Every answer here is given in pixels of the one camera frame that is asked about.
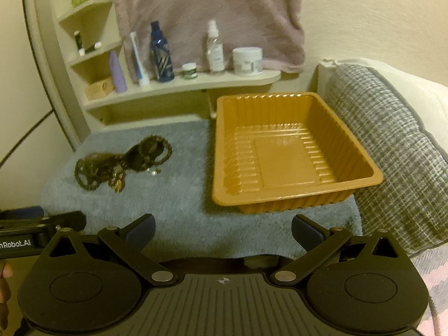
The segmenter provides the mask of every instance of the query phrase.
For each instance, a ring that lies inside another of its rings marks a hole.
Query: purple tube
[[[109,53],[109,68],[112,74],[113,84],[115,86],[115,92],[122,94],[128,90],[126,85],[125,76],[123,75],[122,67],[116,56],[116,52],[113,50]]]

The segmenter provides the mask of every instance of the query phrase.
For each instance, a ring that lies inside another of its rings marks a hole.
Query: blue spray bottle
[[[155,66],[157,79],[160,82],[169,82],[174,79],[171,56],[168,42],[164,37],[158,21],[151,23],[151,54]]]

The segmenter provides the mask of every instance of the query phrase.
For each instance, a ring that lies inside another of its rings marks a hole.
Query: plastic bin
[[[213,200],[244,213],[336,203],[382,172],[315,93],[222,96]]]

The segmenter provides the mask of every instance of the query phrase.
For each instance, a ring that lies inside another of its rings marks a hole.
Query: cabinet door
[[[0,0],[0,160],[52,108],[31,51],[22,0]]]
[[[46,181],[72,154],[55,115],[51,114],[0,168],[0,208],[38,205]]]

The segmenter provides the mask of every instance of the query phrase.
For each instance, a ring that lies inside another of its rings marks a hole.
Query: pink towel
[[[134,59],[129,33],[135,31],[143,64],[150,63],[153,20],[159,20],[175,70],[196,62],[207,71],[205,55],[207,23],[216,19],[223,39],[226,67],[232,67],[232,49],[240,46],[263,48],[263,65],[287,73],[303,71],[304,34],[299,21],[301,0],[115,0],[118,26],[129,70]]]

